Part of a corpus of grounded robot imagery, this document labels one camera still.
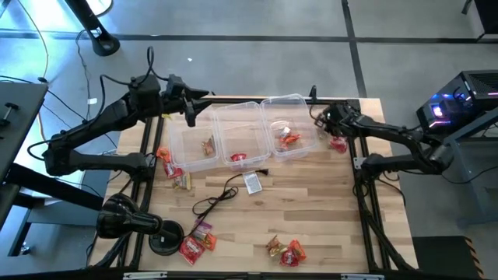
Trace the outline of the black mat hazard stripe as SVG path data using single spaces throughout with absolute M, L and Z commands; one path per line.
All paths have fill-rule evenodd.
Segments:
M 477 251 L 466 236 L 412 238 L 419 268 L 427 273 L 484 279 Z

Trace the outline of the silver aluminium bracket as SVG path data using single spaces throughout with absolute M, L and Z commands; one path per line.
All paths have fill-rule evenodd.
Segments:
M 158 280 L 167 276 L 167 271 L 136 271 L 124 273 L 122 280 Z
M 383 275 L 372 274 L 340 274 L 341 280 L 385 280 Z

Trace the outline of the black furniture corner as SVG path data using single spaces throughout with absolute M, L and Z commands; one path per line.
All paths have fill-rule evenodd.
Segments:
M 461 14 L 477 41 L 498 40 L 498 0 L 465 0 Z

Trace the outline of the purple white candy pack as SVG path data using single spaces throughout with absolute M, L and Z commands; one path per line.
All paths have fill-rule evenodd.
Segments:
M 194 228 L 194 232 L 192 233 L 192 235 L 195 238 L 203 240 L 210 233 L 211 229 L 212 229 L 211 224 L 209 224 L 207 222 L 203 222 L 200 219 L 197 219 L 195 221 L 195 228 Z

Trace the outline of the red Skittles candy bag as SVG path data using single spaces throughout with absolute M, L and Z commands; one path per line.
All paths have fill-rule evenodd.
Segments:
M 205 248 L 194 237 L 188 236 L 182 242 L 179 252 L 186 262 L 194 265 L 205 252 Z

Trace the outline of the clear plastic bin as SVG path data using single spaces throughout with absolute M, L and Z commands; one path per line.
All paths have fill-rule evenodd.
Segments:
M 220 159 L 219 134 L 214 109 L 209 107 L 196 117 L 194 127 L 188 127 L 183 115 L 171 114 L 167 120 L 168 149 L 172 164 L 183 171 L 194 173 L 216 168 Z M 211 135 L 216 142 L 213 156 L 205 156 L 202 142 Z
M 285 162 L 305 157 L 317 146 L 317 132 L 303 96 L 294 93 L 270 97 L 261 101 L 260 107 L 275 161 Z M 301 134 L 301 138 L 287 151 L 280 152 L 279 133 L 285 126 L 291 129 L 290 134 Z
M 245 102 L 215 109 L 222 161 L 232 170 L 261 166 L 271 155 L 261 108 Z M 234 153 L 246 153 L 245 160 L 232 162 Z

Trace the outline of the black stand base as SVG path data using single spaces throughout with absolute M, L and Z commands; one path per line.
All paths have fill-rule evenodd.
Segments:
M 82 31 L 89 38 L 93 52 L 101 57 L 116 53 L 121 44 L 111 35 L 90 7 L 89 0 L 65 0 L 74 16 L 82 26 Z

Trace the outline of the grey metal bench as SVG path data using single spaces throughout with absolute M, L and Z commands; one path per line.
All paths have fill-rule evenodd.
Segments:
M 454 154 L 442 174 L 450 184 L 464 187 L 473 213 L 460 218 L 462 228 L 498 222 L 498 107 L 444 139 Z

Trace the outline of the gold brown candy wrapper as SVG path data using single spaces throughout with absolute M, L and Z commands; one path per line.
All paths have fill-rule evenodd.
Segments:
M 287 251 L 287 246 L 279 241 L 277 235 L 270 239 L 265 248 L 268 251 L 268 255 L 270 257 L 278 256 Z

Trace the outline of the black table frame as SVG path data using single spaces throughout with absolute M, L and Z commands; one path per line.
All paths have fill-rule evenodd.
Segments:
M 248 279 L 248 280 L 341 280 L 340 274 L 368 274 L 365 241 L 357 204 L 352 193 L 352 158 L 366 155 L 363 150 L 390 156 L 390 144 L 378 138 L 355 140 L 345 154 L 320 144 L 306 157 L 265 163 L 269 176 L 261 178 L 263 191 L 248 195 L 243 180 L 230 183 L 240 187 L 238 195 L 220 202 L 206 219 L 218 237 L 213 252 L 205 252 L 190 265 L 179 253 L 154 254 L 148 237 L 137 249 L 138 264 L 131 264 L 138 235 L 130 237 L 126 264 L 98 268 L 96 263 L 111 249 L 115 240 L 97 239 L 86 276 L 91 280 L 122 280 L 126 272 L 167 271 L 166 280 L 175 279 Z M 191 206 L 203 198 L 221 193 L 226 180 L 234 175 L 228 167 L 193 174 L 193 188 L 181 194 L 167 187 L 162 165 L 156 169 L 149 210 L 191 228 L 195 219 Z M 376 187 L 384 231 L 404 260 L 417 268 L 418 263 L 402 197 L 392 187 Z M 281 242 L 297 239 L 307 259 L 297 267 L 283 267 L 271 258 L 265 244 L 278 235 Z

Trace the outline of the black computer with lights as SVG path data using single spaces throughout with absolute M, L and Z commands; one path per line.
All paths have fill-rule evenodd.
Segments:
M 498 70 L 462 71 L 417 111 L 421 128 L 449 135 L 498 107 Z

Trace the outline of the black desk lamp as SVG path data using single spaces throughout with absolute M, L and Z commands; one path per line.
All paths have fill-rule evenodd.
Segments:
M 104 202 L 97 216 L 96 233 L 103 239 L 117 239 L 129 233 L 148 235 L 150 249 L 161 256 L 178 252 L 184 239 L 178 222 L 141 210 L 123 193 L 113 194 Z

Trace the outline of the black desk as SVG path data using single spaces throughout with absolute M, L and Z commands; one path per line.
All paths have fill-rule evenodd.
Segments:
M 0 82 L 0 230 L 12 206 L 27 209 L 9 249 L 10 257 L 29 253 L 23 245 L 30 230 L 30 212 L 45 200 L 23 192 L 24 189 L 46 194 L 73 205 L 99 210 L 103 197 L 94 189 L 84 191 L 15 162 L 48 91 L 45 84 Z

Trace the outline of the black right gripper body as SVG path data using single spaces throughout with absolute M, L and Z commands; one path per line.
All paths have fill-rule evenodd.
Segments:
M 355 116 L 350 105 L 332 104 L 325 110 L 325 130 L 331 135 L 355 135 L 351 125 Z

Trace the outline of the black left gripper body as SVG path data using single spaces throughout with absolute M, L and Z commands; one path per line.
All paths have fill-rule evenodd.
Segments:
M 188 127 L 195 126 L 195 106 L 189 90 L 182 89 L 179 93 L 164 91 L 161 97 L 164 114 L 183 114 Z

